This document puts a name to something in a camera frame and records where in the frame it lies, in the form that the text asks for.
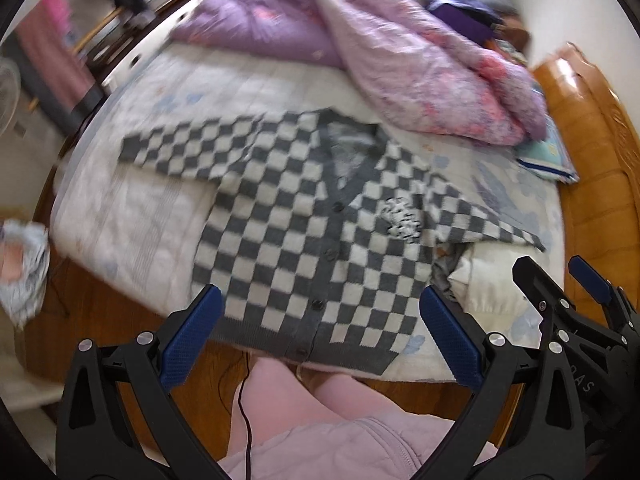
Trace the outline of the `wooden bed frame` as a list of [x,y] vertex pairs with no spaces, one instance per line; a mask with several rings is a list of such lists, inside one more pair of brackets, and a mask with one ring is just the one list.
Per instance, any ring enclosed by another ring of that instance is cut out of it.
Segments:
[[[552,54],[535,75],[577,183],[542,180],[509,151],[456,136],[388,133],[471,200],[538,234],[546,270],[582,314],[602,322],[602,311],[568,276],[566,264],[581,255],[638,298],[637,133],[600,70],[576,47]],[[26,368],[62,382],[82,338],[119,344],[159,326],[190,300],[213,185],[123,164],[118,156],[126,134],[225,114],[325,107],[360,122],[378,118],[335,68],[186,44],[172,44],[143,63],[82,135],[60,185],[43,192],[36,218],[51,234],[50,283],[40,315],[26,326]]]

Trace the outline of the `white dark low cabinet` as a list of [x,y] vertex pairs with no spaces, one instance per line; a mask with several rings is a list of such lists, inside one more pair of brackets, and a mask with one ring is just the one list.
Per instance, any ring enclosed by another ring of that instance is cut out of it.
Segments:
[[151,14],[140,23],[117,9],[104,18],[86,47],[90,72],[107,94],[131,77],[201,0],[146,0]]

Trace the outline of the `pink quilted jacket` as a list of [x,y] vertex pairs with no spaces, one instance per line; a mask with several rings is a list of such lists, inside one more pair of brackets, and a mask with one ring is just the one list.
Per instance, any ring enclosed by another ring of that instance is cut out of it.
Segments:
[[432,415],[378,416],[297,427],[219,462],[232,479],[409,479],[454,426]]

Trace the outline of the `purple pink quilt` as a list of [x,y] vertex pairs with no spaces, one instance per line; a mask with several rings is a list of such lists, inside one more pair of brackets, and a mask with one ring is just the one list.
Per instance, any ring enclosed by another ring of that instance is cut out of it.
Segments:
[[203,0],[170,36],[344,70],[401,129],[504,146],[547,136],[529,71],[414,0]]

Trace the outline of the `white floral bed mattress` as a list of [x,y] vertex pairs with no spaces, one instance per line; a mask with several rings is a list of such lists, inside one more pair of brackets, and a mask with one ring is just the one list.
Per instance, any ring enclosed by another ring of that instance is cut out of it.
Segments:
[[442,281],[535,348],[512,281],[562,282],[556,185],[510,148],[383,122],[342,70],[171,44],[102,106],[68,163],[56,249],[159,315],[206,285],[215,340],[319,370],[448,382],[420,318]]

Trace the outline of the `person pink legs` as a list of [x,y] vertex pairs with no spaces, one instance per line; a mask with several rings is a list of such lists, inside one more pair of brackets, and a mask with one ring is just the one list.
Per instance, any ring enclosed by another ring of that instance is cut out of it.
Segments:
[[352,376],[304,370],[297,377],[279,360],[254,356],[234,394],[227,454],[296,428],[387,416],[418,422],[437,439],[452,426],[448,419],[411,414]]

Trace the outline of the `white grey folded garment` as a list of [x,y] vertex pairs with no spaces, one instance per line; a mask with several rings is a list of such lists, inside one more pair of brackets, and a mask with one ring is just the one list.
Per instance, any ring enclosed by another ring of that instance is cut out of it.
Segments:
[[535,247],[494,242],[454,245],[436,258],[432,282],[479,321],[533,325],[541,316],[512,280],[512,266],[525,256],[548,269],[547,256]]

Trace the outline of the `wooden clothes rack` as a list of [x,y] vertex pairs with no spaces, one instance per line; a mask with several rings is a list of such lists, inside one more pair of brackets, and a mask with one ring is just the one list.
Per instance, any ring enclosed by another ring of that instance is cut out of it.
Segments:
[[86,46],[82,41],[89,35],[102,18],[116,9],[113,0],[66,0],[70,6],[70,20],[74,31],[70,34],[68,42],[73,46],[73,51],[81,58],[81,51]]

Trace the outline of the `white electric fan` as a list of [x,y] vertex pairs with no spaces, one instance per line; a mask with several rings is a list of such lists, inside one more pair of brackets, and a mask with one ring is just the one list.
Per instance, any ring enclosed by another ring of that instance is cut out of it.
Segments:
[[0,133],[12,124],[21,97],[21,75],[17,65],[9,58],[0,58]]

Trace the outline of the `patterned plastic bag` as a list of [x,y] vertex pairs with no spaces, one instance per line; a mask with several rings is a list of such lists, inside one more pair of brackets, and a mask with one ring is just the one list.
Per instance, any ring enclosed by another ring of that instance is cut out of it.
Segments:
[[1,222],[1,307],[16,328],[40,312],[49,266],[49,232],[43,224]]

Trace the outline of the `dark purple clothes pile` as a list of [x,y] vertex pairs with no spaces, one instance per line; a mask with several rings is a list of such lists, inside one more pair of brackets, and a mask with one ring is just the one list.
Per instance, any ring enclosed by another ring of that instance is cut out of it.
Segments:
[[506,16],[518,16],[511,0],[419,0],[427,12],[476,44],[496,38]]

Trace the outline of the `grey white checkered cardigan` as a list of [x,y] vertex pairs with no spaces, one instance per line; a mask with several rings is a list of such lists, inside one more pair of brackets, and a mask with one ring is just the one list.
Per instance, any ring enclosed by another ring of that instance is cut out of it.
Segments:
[[138,131],[119,158],[213,185],[191,288],[224,295],[216,339],[294,362],[380,376],[416,331],[438,248],[540,246],[330,108]]

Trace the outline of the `pink red hanging towel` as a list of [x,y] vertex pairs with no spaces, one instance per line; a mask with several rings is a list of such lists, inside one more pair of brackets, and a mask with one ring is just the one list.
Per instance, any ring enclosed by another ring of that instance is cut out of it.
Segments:
[[64,110],[72,110],[96,80],[68,42],[74,31],[66,0],[40,0],[15,27],[16,39],[36,74]]

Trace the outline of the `light blue pillow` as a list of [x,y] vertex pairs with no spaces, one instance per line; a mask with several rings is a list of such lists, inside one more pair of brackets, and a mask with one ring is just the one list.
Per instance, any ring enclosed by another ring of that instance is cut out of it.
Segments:
[[515,148],[515,159],[544,180],[574,184],[579,181],[558,127],[548,113],[546,98],[536,80],[524,108],[525,139]]

